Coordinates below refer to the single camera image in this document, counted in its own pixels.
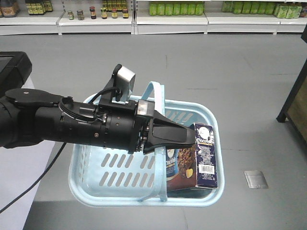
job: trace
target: black cable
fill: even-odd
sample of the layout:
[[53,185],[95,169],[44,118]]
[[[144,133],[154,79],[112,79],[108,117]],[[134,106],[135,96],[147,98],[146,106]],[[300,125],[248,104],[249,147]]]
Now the black cable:
[[27,194],[37,183],[46,175],[46,173],[51,169],[53,164],[56,162],[58,159],[59,155],[63,151],[66,143],[63,143],[61,148],[58,150],[58,153],[56,156],[53,158],[52,162],[49,164],[49,166],[45,169],[45,171],[40,175],[40,177],[28,188],[26,189],[23,193],[21,193],[19,196],[17,196],[14,200],[12,200],[10,203],[8,203],[3,209],[0,210],[0,214],[7,210],[12,204],[14,204],[17,200],[19,200],[21,197],[23,197],[25,194]]
[[109,87],[109,88],[106,88],[106,89],[103,89],[102,91],[99,91],[90,101],[89,101],[89,104],[92,104],[96,99],[97,97],[99,97],[100,95],[103,95],[103,94],[106,94],[108,92],[112,92],[112,91],[115,91],[115,93],[117,94],[122,94],[121,90],[119,87]]

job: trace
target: jar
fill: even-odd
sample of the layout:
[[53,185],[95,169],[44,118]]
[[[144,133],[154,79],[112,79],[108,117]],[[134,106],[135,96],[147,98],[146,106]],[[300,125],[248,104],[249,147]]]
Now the jar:
[[117,18],[117,9],[116,8],[113,8],[112,9],[112,18]]
[[128,12],[128,9],[127,8],[125,8],[125,9],[123,9],[123,18],[129,18],[129,12]]
[[69,20],[74,20],[75,17],[74,17],[74,15],[73,15],[73,12],[72,12],[72,11],[68,11],[67,14],[68,14],[68,19],[69,19]]
[[77,11],[78,20],[84,20],[83,10]]
[[107,9],[106,9],[106,7],[101,7],[100,10],[101,10],[101,18],[107,19],[107,13],[106,13]]
[[96,19],[96,12],[94,6],[90,7],[90,12],[91,12],[91,19]]

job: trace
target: plastic basket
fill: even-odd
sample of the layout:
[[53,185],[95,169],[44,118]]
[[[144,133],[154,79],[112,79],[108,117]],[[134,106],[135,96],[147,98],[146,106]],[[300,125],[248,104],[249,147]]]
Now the plastic basket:
[[[152,90],[154,99],[148,98]],[[130,155],[125,150],[74,145],[69,170],[72,194],[81,203],[93,207],[205,207],[215,203],[224,190],[224,169],[218,125],[213,114],[197,103],[165,100],[164,86],[157,82],[150,82],[142,97],[130,97],[136,101],[140,98],[154,100],[155,110],[177,123],[190,126],[193,122],[201,122],[213,126],[218,188],[189,193],[173,191],[167,197],[164,147],[147,155],[142,152]]]

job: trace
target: robotic arm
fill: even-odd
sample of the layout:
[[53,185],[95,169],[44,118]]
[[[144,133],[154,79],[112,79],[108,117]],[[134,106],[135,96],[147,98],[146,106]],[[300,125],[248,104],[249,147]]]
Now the robotic arm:
[[161,146],[192,146],[193,129],[158,113],[154,102],[129,100],[134,79],[133,72],[118,64],[105,88],[89,103],[42,90],[6,91],[0,99],[0,147],[53,140],[146,154]]

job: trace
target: green bottle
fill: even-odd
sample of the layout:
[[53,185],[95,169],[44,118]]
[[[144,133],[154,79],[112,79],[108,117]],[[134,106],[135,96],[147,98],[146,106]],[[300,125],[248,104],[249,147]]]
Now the green bottle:
[[296,13],[297,13],[297,6],[294,3],[290,4],[288,12],[286,14],[286,19],[293,19]]
[[196,4],[194,2],[189,3],[188,15],[194,15],[195,14],[195,9],[196,9]]
[[234,2],[234,14],[240,14],[242,12],[243,2],[235,1]]
[[195,15],[202,15],[203,13],[203,2],[198,1],[196,2],[196,8],[195,8]]
[[250,7],[250,14],[256,14],[258,12],[260,3],[258,1],[253,1]]
[[186,2],[181,3],[180,15],[187,15],[188,14],[188,7],[189,7],[189,5]]
[[165,4],[163,2],[158,2],[157,4],[157,15],[165,15]]
[[157,15],[157,3],[155,1],[149,3],[149,15],[150,16]]
[[167,2],[165,4],[165,15],[166,16],[172,16],[173,15],[173,4]]
[[180,3],[178,3],[178,2],[174,3],[173,15],[180,15]]
[[242,13],[243,14],[249,14],[250,8],[251,8],[251,1],[245,1],[243,3],[243,7],[242,7]]
[[297,6],[297,11],[293,18],[298,18],[302,11],[302,3],[299,2],[296,4],[296,6]]
[[280,5],[281,5],[281,3],[277,3],[276,4],[276,7],[275,7],[275,10],[274,10],[274,13],[273,13],[274,16],[278,15],[278,11],[279,11]]
[[275,2],[269,1],[264,13],[267,15],[272,15],[274,13],[275,5],[276,5]]
[[231,12],[231,1],[223,1],[222,12]]
[[257,14],[264,14],[265,13],[265,9],[267,8],[267,4],[268,3],[266,1],[260,2]]
[[288,9],[289,9],[289,6],[286,3],[280,5],[279,11],[278,11],[278,14],[277,14],[276,17],[277,18],[285,18],[286,15],[287,15]]

